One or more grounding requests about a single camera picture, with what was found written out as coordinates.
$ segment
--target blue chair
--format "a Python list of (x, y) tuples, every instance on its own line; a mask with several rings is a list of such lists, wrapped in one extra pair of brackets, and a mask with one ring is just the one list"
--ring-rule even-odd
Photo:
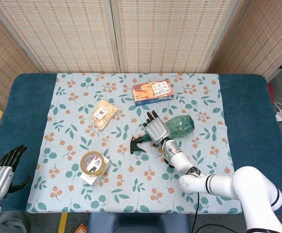
[(90, 213), (87, 233), (190, 233), (185, 214)]

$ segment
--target green spray bottle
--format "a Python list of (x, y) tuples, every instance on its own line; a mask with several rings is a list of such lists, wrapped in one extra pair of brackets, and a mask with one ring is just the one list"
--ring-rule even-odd
[[(170, 130), (171, 138), (184, 137), (195, 129), (194, 121), (189, 115), (176, 116), (165, 122), (165, 124)], [(133, 154), (137, 150), (145, 152), (145, 150), (138, 147), (137, 143), (150, 141), (152, 139), (147, 133), (138, 138), (132, 137), (130, 141), (130, 153)]]

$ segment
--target robotic arm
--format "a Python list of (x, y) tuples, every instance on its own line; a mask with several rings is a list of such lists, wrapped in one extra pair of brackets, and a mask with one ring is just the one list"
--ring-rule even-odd
[(20, 184), (12, 186), (12, 178), (16, 167), (22, 154), (26, 151), (27, 147), (23, 145), (12, 149), (9, 153), (5, 154), (0, 161), (0, 201), (7, 196), (7, 193), (13, 193), (24, 188), (30, 181), (31, 176)]
[(239, 200), (247, 233), (282, 233), (274, 211), (282, 205), (281, 191), (258, 169), (245, 166), (231, 176), (205, 175), (185, 156), (155, 111), (143, 124), (153, 143), (161, 145), (166, 163), (182, 174), (179, 184), (185, 193), (208, 193)]

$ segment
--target packing tape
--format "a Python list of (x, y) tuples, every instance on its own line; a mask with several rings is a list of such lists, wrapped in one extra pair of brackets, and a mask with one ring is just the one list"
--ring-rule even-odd
[(85, 174), (101, 176), (106, 171), (106, 162), (99, 152), (89, 151), (83, 155), (80, 167)]

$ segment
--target floral tablecloth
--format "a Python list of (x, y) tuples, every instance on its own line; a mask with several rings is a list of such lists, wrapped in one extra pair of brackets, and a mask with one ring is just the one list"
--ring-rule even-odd
[[(171, 81), (173, 100), (134, 105), (132, 85), (164, 79)], [(102, 132), (91, 122), (100, 100), (119, 109)], [(160, 149), (143, 143), (139, 145), (146, 153), (129, 152), (132, 135), (144, 133), (142, 123), (151, 110), (164, 120), (189, 114), (195, 130), (176, 139), (183, 152), (205, 174), (234, 173), (217, 74), (59, 73), (27, 211), (195, 212), (197, 194), (181, 191), (180, 174), (164, 163)], [(90, 150), (112, 161), (96, 186), (79, 177), (80, 159)], [(200, 194), (200, 213), (240, 211), (237, 200)]]

